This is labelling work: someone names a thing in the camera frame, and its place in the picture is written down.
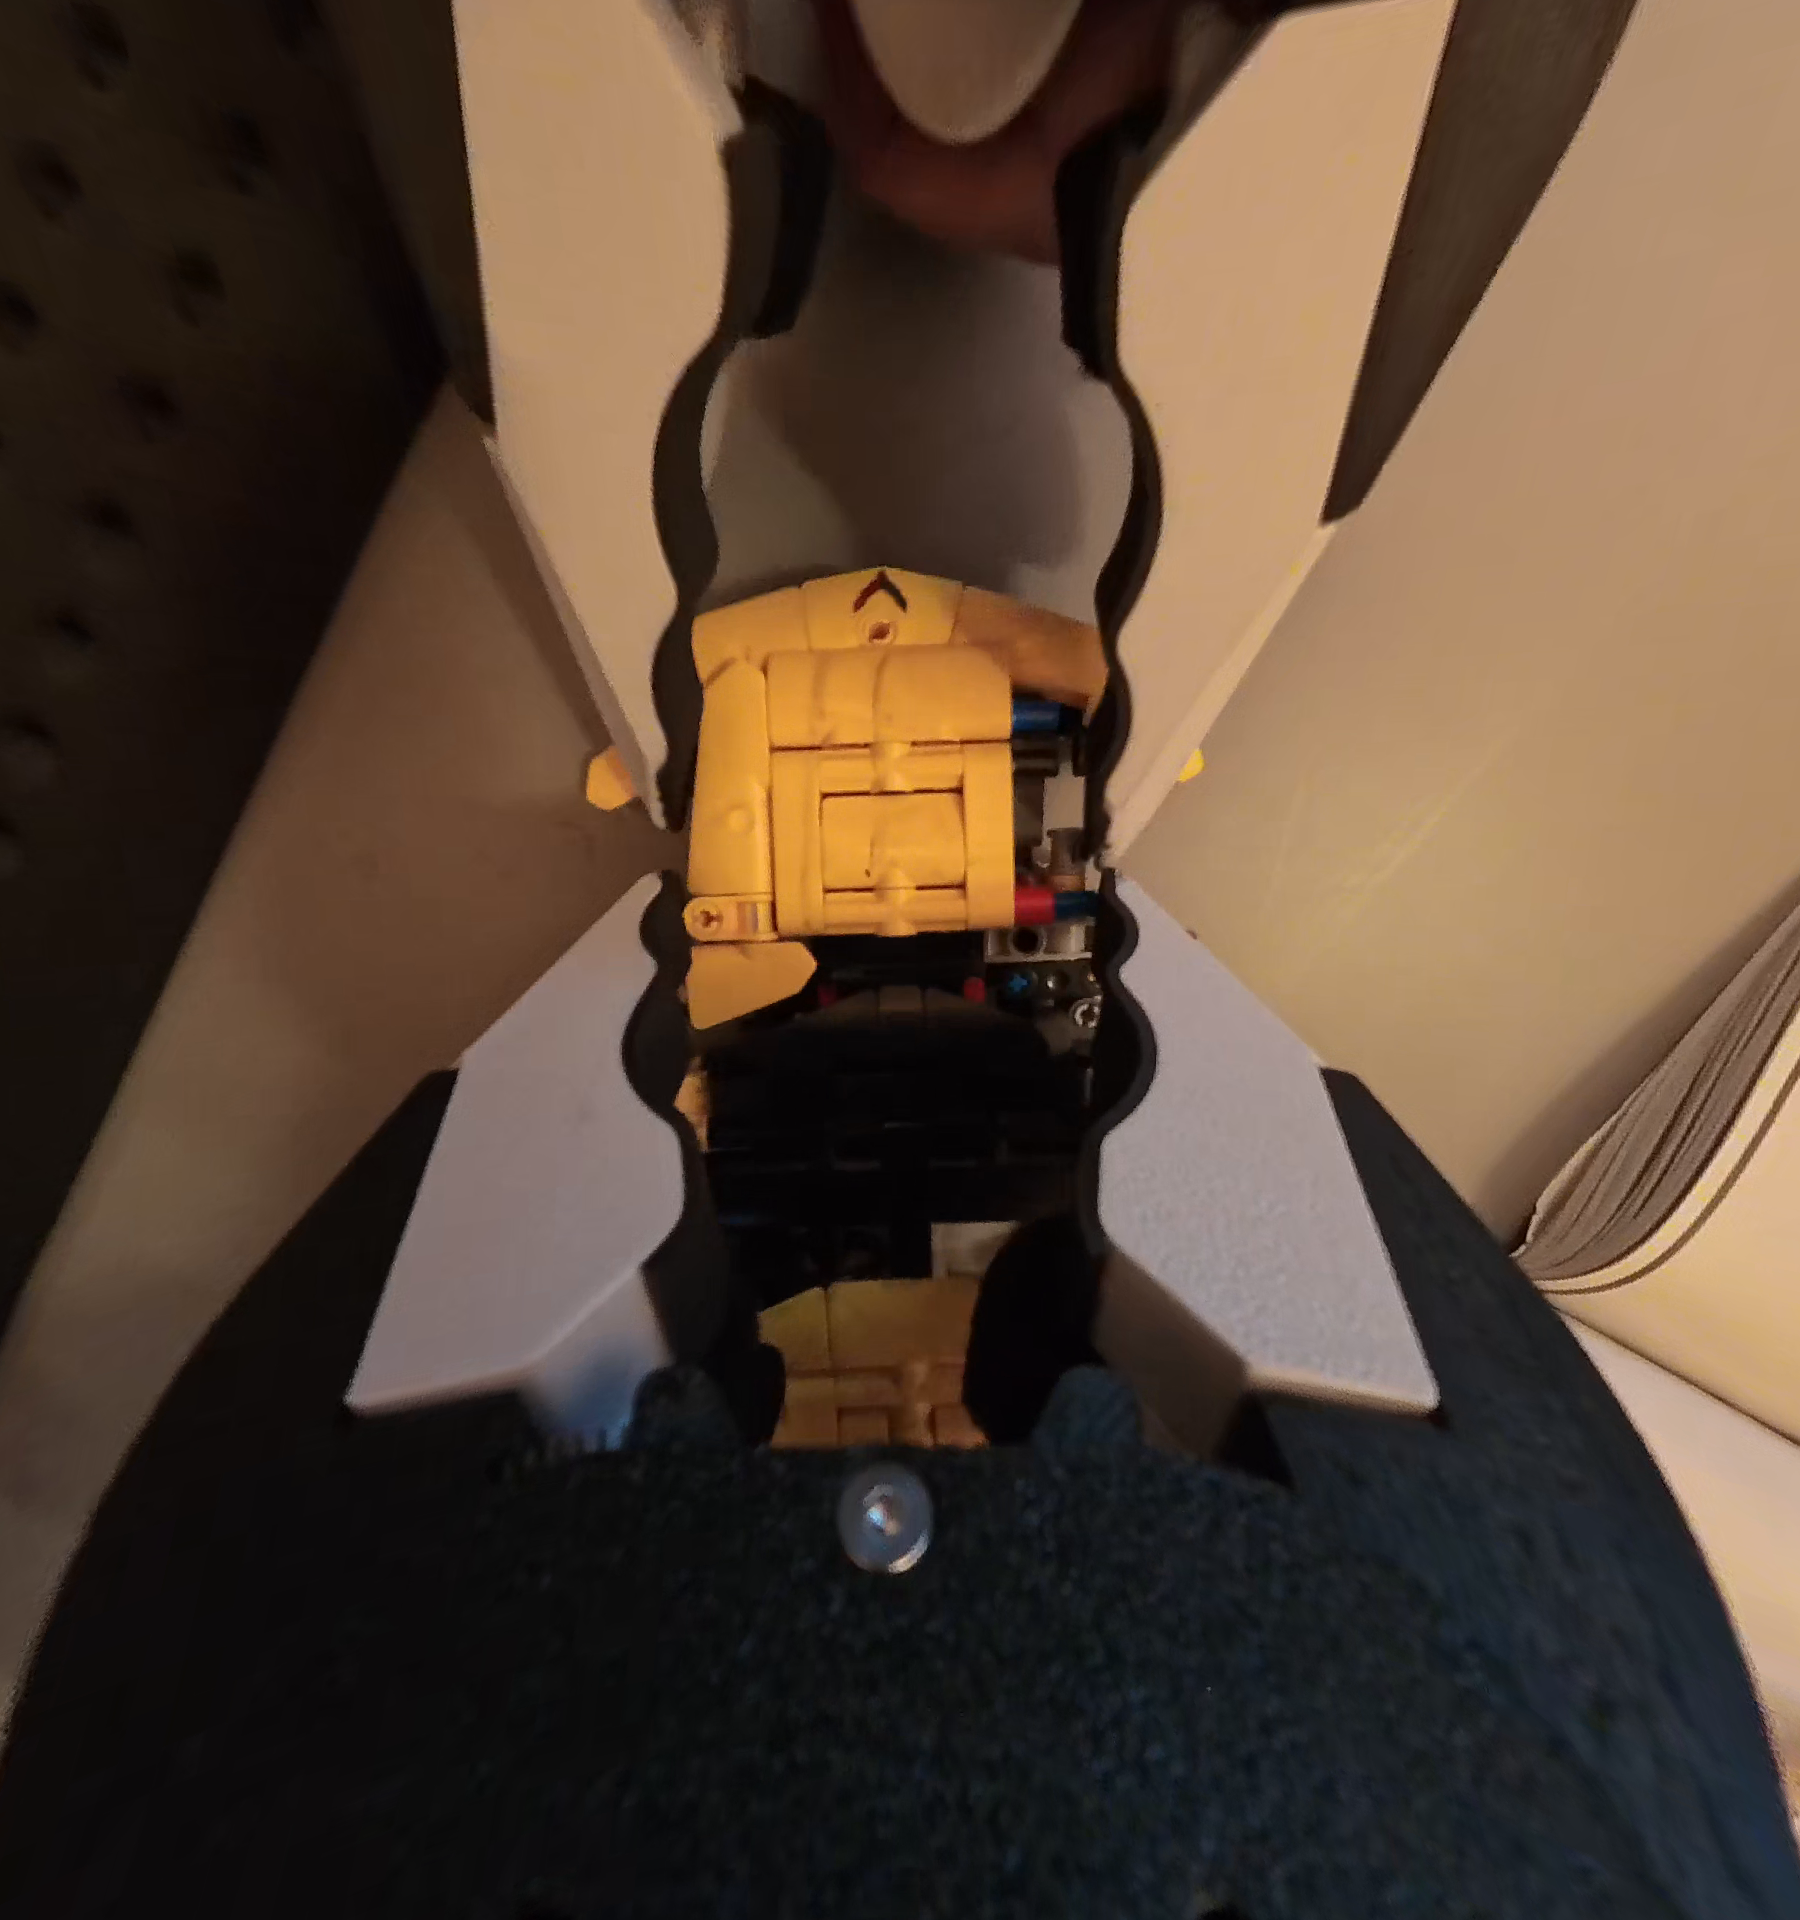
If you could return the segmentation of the grey desk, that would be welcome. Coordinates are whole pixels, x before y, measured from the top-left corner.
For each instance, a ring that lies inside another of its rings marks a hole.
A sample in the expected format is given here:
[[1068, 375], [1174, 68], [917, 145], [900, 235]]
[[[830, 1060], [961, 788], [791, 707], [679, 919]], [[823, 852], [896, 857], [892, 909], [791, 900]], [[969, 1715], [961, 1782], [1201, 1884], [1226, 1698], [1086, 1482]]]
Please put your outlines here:
[[[168, 1382], [659, 859], [471, 416], [398, 477], [0, 1350], [0, 1739]], [[1146, 893], [1498, 1233], [1800, 894], [1800, 4], [1641, 4]]]

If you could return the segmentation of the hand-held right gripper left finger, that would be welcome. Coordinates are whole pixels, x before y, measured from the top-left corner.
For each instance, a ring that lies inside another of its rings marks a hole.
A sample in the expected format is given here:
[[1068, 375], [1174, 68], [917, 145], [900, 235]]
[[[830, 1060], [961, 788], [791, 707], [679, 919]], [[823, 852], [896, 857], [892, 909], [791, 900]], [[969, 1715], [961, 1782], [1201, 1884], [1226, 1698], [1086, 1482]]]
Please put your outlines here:
[[353, 1411], [511, 1390], [616, 1447], [644, 1381], [683, 1364], [760, 1441], [759, 1316], [676, 1107], [684, 900], [639, 878], [462, 1056]]

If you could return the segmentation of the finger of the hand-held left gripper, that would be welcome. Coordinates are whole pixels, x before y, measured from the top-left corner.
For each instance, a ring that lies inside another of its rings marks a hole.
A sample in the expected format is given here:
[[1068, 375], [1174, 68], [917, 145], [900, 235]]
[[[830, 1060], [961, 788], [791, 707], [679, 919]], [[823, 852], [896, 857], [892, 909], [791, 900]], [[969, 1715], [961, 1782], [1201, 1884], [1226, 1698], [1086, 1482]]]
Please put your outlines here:
[[1330, 540], [1349, 427], [1452, 2], [1177, 22], [1163, 128], [1115, 193], [1102, 336], [1135, 448], [1102, 574], [1124, 741], [1100, 840], [1123, 862]]
[[825, 219], [803, 7], [458, 2], [453, 31], [491, 459], [634, 798], [683, 828], [707, 416]]

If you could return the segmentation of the yellow brick car model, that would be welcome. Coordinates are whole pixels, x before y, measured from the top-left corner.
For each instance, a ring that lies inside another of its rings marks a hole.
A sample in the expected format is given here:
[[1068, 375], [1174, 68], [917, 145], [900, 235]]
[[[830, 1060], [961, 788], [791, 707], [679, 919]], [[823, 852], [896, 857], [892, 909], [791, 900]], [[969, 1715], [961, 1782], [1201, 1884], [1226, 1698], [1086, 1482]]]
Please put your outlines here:
[[1100, 1364], [1098, 623], [864, 567], [700, 613], [675, 1109], [770, 1442], [1024, 1442]]

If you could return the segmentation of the open instruction booklet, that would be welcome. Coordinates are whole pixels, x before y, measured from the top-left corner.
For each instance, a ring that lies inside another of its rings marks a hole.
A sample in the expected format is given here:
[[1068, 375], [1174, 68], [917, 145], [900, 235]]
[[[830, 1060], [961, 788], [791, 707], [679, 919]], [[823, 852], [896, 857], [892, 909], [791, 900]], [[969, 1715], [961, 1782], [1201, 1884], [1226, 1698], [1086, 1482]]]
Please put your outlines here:
[[1542, 1191], [1515, 1259], [1673, 1486], [1800, 1815], [1800, 900]]

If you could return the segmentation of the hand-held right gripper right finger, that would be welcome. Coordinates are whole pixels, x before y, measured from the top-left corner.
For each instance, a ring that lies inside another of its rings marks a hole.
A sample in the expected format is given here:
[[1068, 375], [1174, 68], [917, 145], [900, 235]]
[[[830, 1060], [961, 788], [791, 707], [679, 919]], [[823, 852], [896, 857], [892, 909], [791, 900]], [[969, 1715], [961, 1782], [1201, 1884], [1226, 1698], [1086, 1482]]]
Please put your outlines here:
[[1252, 1396], [1425, 1418], [1441, 1389], [1318, 1056], [1139, 884], [1102, 882], [1094, 1347], [1163, 1442], [1224, 1453]]

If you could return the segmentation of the person's left hand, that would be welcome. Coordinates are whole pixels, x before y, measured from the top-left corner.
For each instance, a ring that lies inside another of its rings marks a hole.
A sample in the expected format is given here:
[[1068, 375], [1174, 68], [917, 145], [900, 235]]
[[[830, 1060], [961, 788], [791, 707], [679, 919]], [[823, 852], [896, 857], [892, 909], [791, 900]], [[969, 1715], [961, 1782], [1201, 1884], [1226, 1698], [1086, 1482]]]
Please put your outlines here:
[[846, 4], [817, 11], [830, 146], [866, 200], [936, 242], [1055, 267], [1057, 180], [1093, 133], [1156, 96], [1177, 4], [1086, 4], [1046, 80], [996, 134], [936, 143], [895, 107]]

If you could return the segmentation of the black perforated panel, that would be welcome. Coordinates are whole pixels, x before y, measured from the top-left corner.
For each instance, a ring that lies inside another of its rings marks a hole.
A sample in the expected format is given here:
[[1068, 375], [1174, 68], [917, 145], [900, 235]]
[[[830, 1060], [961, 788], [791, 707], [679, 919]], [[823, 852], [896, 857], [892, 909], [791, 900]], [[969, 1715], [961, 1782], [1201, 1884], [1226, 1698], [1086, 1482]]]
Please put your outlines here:
[[441, 373], [332, 4], [0, 2], [0, 1347]]

